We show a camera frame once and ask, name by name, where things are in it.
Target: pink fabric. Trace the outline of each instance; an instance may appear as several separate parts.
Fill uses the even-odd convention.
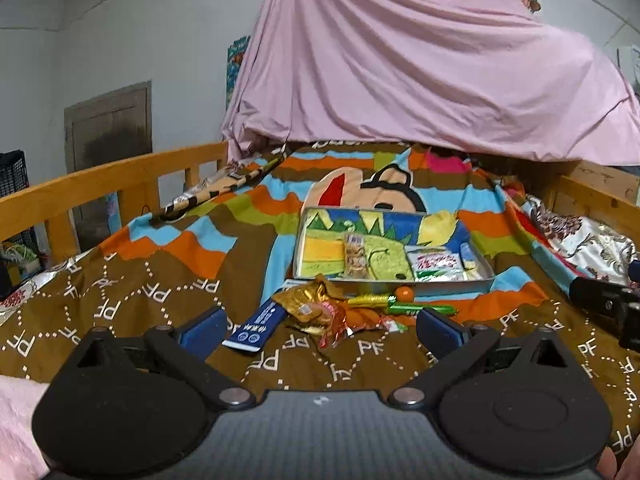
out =
[[[222,132],[640,164],[628,83],[520,0],[266,0]]]
[[[47,384],[0,376],[0,478],[37,480],[49,471],[31,434],[31,415]]]
[[[427,167],[433,173],[468,173],[471,171],[471,164],[463,162],[458,156],[443,157],[427,152],[424,158],[427,161]]]

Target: wooden door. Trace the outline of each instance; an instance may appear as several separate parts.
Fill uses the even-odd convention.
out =
[[[151,152],[151,82],[65,109],[67,173]],[[107,218],[102,199],[74,209],[81,251],[108,237]]]

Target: blue gripper pad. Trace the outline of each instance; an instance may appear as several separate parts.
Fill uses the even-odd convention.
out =
[[[429,308],[424,308],[418,313],[415,333],[420,343],[436,359],[442,359],[460,348],[470,336],[468,329]]]
[[[226,337],[226,312],[214,307],[178,330],[178,344],[204,361]]]
[[[634,260],[629,264],[627,275],[632,282],[640,282],[640,260]]]

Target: candy wrapper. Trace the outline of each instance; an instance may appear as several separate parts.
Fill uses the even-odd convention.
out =
[[[278,291],[271,297],[300,323],[313,320],[314,324],[320,325],[331,323],[331,316],[327,315],[326,309],[322,306],[323,302],[331,298],[343,298],[342,291],[321,274],[312,282]]]
[[[324,293],[323,284],[308,282],[276,292],[271,299],[299,322],[308,323],[322,314],[322,308],[318,304],[324,299]]]
[[[284,325],[288,326],[289,328],[293,328],[294,330],[300,330],[300,332],[304,332],[305,334],[315,335],[318,337],[322,337],[324,335],[324,332],[326,332],[326,327],[323,325],[317,325],[317,324],[302,325],[300,323],[296,323],[295,321],[291,320],[291,318],[287,319],[284,322]]]
[[[343,307],[333,301],[323,301],[322,309],[331,317],[331,323],[320,339],[320,348],[325,348],[328,344],[335,348],[346,334],[347,314]]]
[[[406,246],[415,279],[419,282],[456,282],[465,279],[460,255],[442,247]]]
[[[375,310],[369,308],[349,308],[346,309],[347,326],[353,332],[360,330],[379,330],[384,328],[381,316]]]
[[[391,317],[387,317],[384,320],[384,323],[385,323],[385,329],[389,333],[393,333],[393,332],[404,333],[407,330],[409,330],[406,325],[400,323],[395,319],[392,319]]]
[[[356,233],[344,234],[344,276],[359,280],[369,279],[367,253],[364,236]]]

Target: metal tray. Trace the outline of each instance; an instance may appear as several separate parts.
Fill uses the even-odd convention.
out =
[[[341,207],[327,207],[327,206],[312,206],[302,210],[300,216],[300,228],[298,230],[298,240],[296,241],[296,249],[293,259],[293,275],[297,280],[311,280],[312,276],[303,276],[302,272],[302,254],[303,247],[306,241],[306,224],[307,215],[309,210],[317,209],[340,209],[347,211],[364,211],[374,212],[377,214],[384,214],[385,211],[370,210],[370,209],[350,209]],[[395,212],[402,215],[413,215],[419,218],[424,218],[425,214],[420,213],[404,213]],[[480,280],[466,280],[463,282],[416,282],[414,280],[358,280],[353,278],[338,278],[328,277],[332,282],[335,282],[340,288],[347,294],[385,294],[392,293],[400,285],[408,285],[414,289],[416,296],[437,296],[446,294],[462,294],[465,292],[488,292],[494,282],[495,273],[489,262],[479,252],[473,241],[470,241],[469,246],[474,253],[476,264],[478,264],[478,274],[482,276]]]

